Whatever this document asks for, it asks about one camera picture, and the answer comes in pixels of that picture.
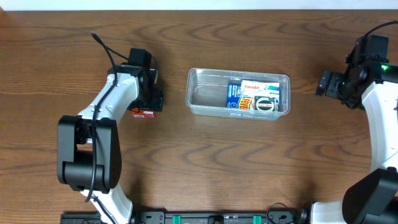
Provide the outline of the red medicine box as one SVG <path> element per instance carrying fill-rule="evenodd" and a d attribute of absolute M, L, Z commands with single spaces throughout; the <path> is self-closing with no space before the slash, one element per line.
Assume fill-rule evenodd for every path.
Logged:
<path fill-rule="evenodd" d="M 141 110 L 139 108 L 134 108 L 132 110 L 132 115 L 135 118 L 155 118 L 156 112 L 152 110 Z"/>

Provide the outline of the green round tin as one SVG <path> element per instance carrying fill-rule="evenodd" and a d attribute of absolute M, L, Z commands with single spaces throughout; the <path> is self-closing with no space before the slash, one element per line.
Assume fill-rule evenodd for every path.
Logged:
<path fill-rule="evenodd" d="M 270 96 L 255 96 L 254 109 L 258 111 L 275 111 L 279 102 L 277 98 Z"/>

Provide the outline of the blue Kool Fever box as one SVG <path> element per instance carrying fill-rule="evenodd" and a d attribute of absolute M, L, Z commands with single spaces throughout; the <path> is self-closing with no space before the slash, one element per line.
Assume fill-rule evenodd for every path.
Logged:
<path fill-rule="evenodd" d="M 241 94 L 241 83 L 240 84 L 230 83 L 228 85 L 226 107 L 233 108 L 233 109 L 240 109 L 240 110 L 255 110 L 254 109 L 254 97 L 255 96 L 243 96 Z M 277 100 L 279 102 L 277 109 L 275 111 L 279 111 L 280 92 L 279 92 L 279 96 L 276 96 L 274 98 L 277 98 Z"/>

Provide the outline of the white Panadol box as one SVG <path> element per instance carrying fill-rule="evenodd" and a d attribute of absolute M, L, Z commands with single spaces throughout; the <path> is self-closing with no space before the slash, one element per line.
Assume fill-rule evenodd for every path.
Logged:
<path fill-rule="evenodd" d="M 266 83 L 243 80 L 241 83 L 241 94 L 243 96 L 279 96 L 279 83 Z"/>

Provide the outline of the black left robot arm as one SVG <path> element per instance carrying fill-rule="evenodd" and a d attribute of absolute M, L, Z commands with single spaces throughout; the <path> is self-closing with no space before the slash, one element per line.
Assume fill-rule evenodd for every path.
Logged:
<path fill-rule="evenodd" d="M 92 202 L 96 213 L 63 214 L 61 223 L 137 223 L 133 203 L 119 179 L 122 155 L 118 124 L 127 110 L 135 117 L 153 118 L 162 111 L 164 93 L 154 88 L 156 59 L 145 49 L 132 48 L 126 62 L 108 70 L 97 97 L 76 116 L 58 122 L 57 177 L 60 183 Z"/>

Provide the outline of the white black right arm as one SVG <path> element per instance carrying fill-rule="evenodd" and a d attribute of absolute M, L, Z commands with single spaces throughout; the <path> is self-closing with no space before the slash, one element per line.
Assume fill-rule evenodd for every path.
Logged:
<path fill-rule="evenodd" d="M 316 95 L 365 110 L 371 138 L 369 174 L 342 200 L 315 202 L 309 223 L 397 223 L 397 66 L 387 59 L 389 39 L 366 34 L 347 55 L 344 73 L 324 71 Z"/>

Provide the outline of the clear plastic container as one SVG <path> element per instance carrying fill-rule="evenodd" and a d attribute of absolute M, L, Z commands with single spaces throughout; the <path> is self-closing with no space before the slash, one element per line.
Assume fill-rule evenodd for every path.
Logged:
<path fill-rule="evenodd" d="M 243 80 L 279 83 L 279 111 L 265 112 L 227 108 L 227 92 L 230 83 Z M 273 73 L 242 72 L 193 68 L 188 73 L 185 102 L 194 114 L 245 119 L 276 120 L 290 112 L 290 78 Z"/>

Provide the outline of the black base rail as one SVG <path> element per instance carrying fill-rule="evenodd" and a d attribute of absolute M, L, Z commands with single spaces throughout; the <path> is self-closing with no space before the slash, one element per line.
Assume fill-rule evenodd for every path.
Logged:
<path fill-rule="evenodd" d="M 264 213 L 168 213 L 162 211 L 134 212 L 131 223 L 141 224 L 308 224 L 306 209 L 270 210 Z"/>

